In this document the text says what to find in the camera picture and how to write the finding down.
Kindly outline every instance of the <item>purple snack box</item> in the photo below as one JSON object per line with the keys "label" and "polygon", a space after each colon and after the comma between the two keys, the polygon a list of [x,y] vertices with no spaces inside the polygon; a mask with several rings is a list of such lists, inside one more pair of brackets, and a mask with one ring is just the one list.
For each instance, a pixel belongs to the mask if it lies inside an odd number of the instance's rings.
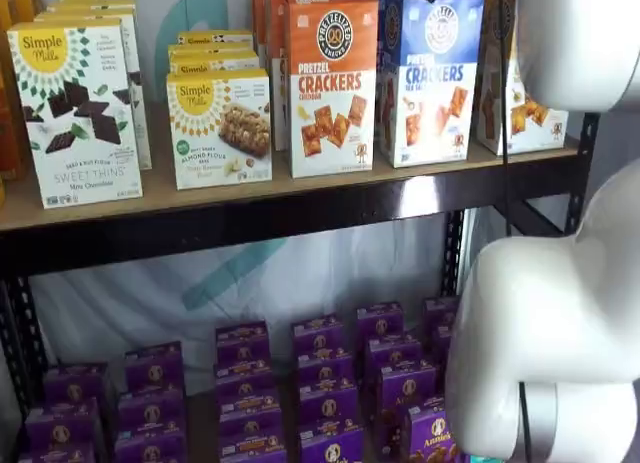
{"label": "purple snack box", "polygon": [[220,438],[218,442],[220,463],[260,461],[260,463],[285,463],[287,450],[282,429],[274,426],[252,434],[240,434]]}
{"label": "purple snack box", "polygon": [[168,423],[185,419],[183,390],[180,387],[148,387],[123,393],[118,404],[120,431],[147,423]]}
{"label": "purple snack box", "polygon": [[276,390],[263,390],[243,396],[224,396],[218,403],[220,436],[255,433],[282,424],[282,412]]}
{"label": "purple snack box", "polygon": [[129,391],[169,384],[183,388],[182,345],[173,341],[129,351],[124,355],[124,371]]}
{"label": "purple snack box", "polygon": [[342,322],[335,313],[291,325],[296,355],[321,348],[344,347]]}
{"label": "purple snack box", "polygon": [[357,420],[327,419],[303,425],[298,438],[301,462],[362,462],[364,429]]}
{"label": "purple snack box", "polygon": [[170,460],[187,453],[184,422],[149,423],[121,431],[115,446],[116,462]]}
{"label": "purple snack box", "polygon": [[312,423],[323,418],[351,418],[358,416],[358,391],[350,378],[322,380],[299,389],[300,424]]}
{"label": "purple snack box", "polygon": [[465,461],[453,441],[441,397],[405,408],[400,441],[402,461]]}
{"label": "purple snack box", "polygon": [[353,358],[342,347],[322,348],[298,356],[298,384],[331,378],[353,379]]}
{"label": "purple snack box", "polygon": [[95,463],[93,447],[64,445],[54,450],[40,450],[21,455],[18,463]]}
{"label": "purple snack box", "polygon": [[218,365],[214,373],[218,397],[248,395],[274,386],[273,372],[268,359]]}
{"label": "purple snack box", "polygon": [[268,359],[269,333],[264,321],[216,329],[218,364],[238,360]]}

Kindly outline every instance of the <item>orange cracker box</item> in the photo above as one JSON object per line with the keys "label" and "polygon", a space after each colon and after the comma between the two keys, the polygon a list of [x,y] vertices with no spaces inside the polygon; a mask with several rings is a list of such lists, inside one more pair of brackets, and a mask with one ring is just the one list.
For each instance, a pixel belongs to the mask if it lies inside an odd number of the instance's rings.
{"label": "orange cracker box", "polygon": [[286,121],[288,106],[286,98],[284,48],[284,5],[285,0],[264,0],[265,28],[267,28],[267,67],[271,82],[271,128],[277,151],[289,147]]}
{"label": "orange cracker box", "polygon": [[378,0],[287,0],[291,174],[370,170]]}

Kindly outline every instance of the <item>blue cracker box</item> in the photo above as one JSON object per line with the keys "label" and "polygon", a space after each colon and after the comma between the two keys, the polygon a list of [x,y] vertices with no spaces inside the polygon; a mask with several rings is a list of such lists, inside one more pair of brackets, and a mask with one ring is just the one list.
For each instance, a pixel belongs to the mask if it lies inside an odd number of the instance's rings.
{"label": "blue cracker box", "polygon": [[300,424],[323,418],[351,418],[358,416],[358,390],[353,380],[338,378],[322,380],[299,388]]}
{"label": "blue cracker box", "polygon": [[326,419],[298,429],[301,462],[360,463],[364,429],[358,420]]}
{"label": "blue cracker box", "polygon": [[120,431],[130,430],[147,423],[167,423],[185,418],[182,388],[151,386],[132,393],[123,393],[118,403]]}
{"label": "blue cracker box", "polygon": [[277,426],[248,435],[223,437],[218,442],[218,456],[220,463],[285,463],[287,450],[284,441],[282,429]]}
{"label": "blue cracker box", "polygon": [[220,436],[255,433],[282,425],[280,399],[275,389],[262,390],[250,395],[220,397],[218,405]]}
{"label": "blue cracker box", "polygon": [[465,160],[484,0],[387,0],[379,132],[391,164]]}
{"label": "blue cracker box", "polygon": [[342,347],[322,348],[298,356],[298,384],[332,378],[353,379],[353,357]]}
{"label": "blue cracker box", "polygon": [[291,325],[296,355],[322,348],[344,347],[343,326],[335,313]]}

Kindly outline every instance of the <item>cardboard box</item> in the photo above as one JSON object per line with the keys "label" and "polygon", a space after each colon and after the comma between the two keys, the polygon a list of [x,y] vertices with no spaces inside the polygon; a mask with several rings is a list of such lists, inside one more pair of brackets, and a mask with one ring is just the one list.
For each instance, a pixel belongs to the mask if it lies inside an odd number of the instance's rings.
{"label": "cardboard box", "polygon": [[291,174],[370,170],[377,0],[287,0]]}
{"label": "cardboard box", "polygon": [[357,420],[328,419],[298,429],[299,461],[363,461],[364,429]]}
{"label": "cardboard box", "polygon": [[267,68],[271,81],[272,135],[276,151],[289,148],[289,101],[286,84],[285,0],[264,0]]}
{"label": "cardboard box", "polygon": [[342,347],[298,355],[298,384],[345,377],[353,380],[353,358]]}
{"label": "cardboard box", "polygon": [[214,374],[218,397],[248,395],[274,386],[269,360],[222,363],[215,367]]}
{"label": "cardboard box", "polygon": [[151,144],[147,123],[147,104],[143,91],[143,74],[140,67],[138,49],[138,28],[135,13],[135,0],[65,0],[49,6],[49,13],[38,15],[38,20],[50,21],[57,18],[118,18],[122,25],[124,56],[131,82],[133,99],[133,121],[135,123],[136,144],[140,169],[149,170],[151,163]]}
{"label": "cardboard box", "polygon": [[300,424],[322,418],[358,417],[358,390],[352,379],[343,377],[326,379],[301,386],[298,420]]}
{"label": "cardboard box", "polygon": [[171,57],[169,61],[169,69],[176,75],[258,68],[260,68],[258,55],[253,50],[229,51],[212,55],[179,55]]}
{"label": "cardboard box", "polygon": [[270,357],[269,333],[264,321],[216,328],[218,363]]}
{"label": "cardboard box", "polygon": [[178,43],[181,45],[230,43],[234,41],[244,41],[253,46],[253,36],[248,30],[196,30],[181,31],[178,34]]}
{"label": "cardboard box", "polygon": [[173,341],[128,351],[124,355],[124,372],[129,391],[160,385],[184,388],[182,345]]}
{"label": "cardboard box", "polygon": [[167,98],[178,190],[271,180],[263,69],[171,74]]}
{"label": "cardboard box", "polygon": [[115,445],[115,461],[159,461],[184,457],[187,454],[184,428],[183,421],[171,421],[121,431]]}
{"label": "cardboard box", "polygon": [[218,457],[220,463],[285,463],[287,450],[284,441],[282,429],[277,426],[257,433],[223,437],[218,442]]}
{"label": "cardboard box", "polygon": [[467,158],[483,0],[387,0],[383,144],[398,168]]}
{"label": "cardboard box", "polygon": [[[484,26],[486,48],[483,59],[482,93],[477,99],[477,137],[497,155],[502,155],[501,80],[500,80],[500,34],[498,25],[498,3],[485,11]],[[562,148],[567,131],[569,113],[539,105],[526,93],[520,78],[517,41],[518,24],[516,0],[504,0],[504,17],[508,24],[505,44],[507,46],[506,114],[507,148],[510,154]]]}
{"label": "cardboard box", "polygon": [[344,347],[343,325],[335,313],[291,325],[293,348],[302,355],[322,348]]}
{"label": "cardboard box", "polygon": [[251,395],[223,396],[220,408],[220,436],[257,431],[282,425],[282,412],[277,390],[262,390]]}
{"label": "cardboard box", "polygon": [[64,445],[55,450],[32,451],[21,455],[18,463],[95,463],[91,444]]}
{"label": "cardboard box", "polygon": [[120,21],[20,23],[8,37],[44,207],[142,196]]}
{"label": "cardboard box", "polygon": [[404,409],[400,441],[402,461],[465,461],[451,435],[441,397]]}
{"label": "cardboard box", "polygon": [[133,430],[148,423],[169,423],[186,418],[181,387],[149,386],[124,393],[118,402],[120,430]]}

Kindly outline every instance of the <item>simple mills almond flour bars box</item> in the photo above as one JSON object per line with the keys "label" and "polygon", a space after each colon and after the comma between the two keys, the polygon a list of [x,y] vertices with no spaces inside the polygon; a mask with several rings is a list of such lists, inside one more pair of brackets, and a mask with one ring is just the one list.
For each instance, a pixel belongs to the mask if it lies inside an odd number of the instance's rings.
{"label": "simple mills almond flour bars box", "polygon": [[287,0],[291,174],[370,170],[378,0]]}
{"label": "simple mills almond flour bars box", "polygon": [[119,20],[8,32],[45,208],[142,196]]}
{"label": "simple mills almond flour bars box", "polygon": [[264,70],[172,74],[167,97],[179,190],[271,179]]}

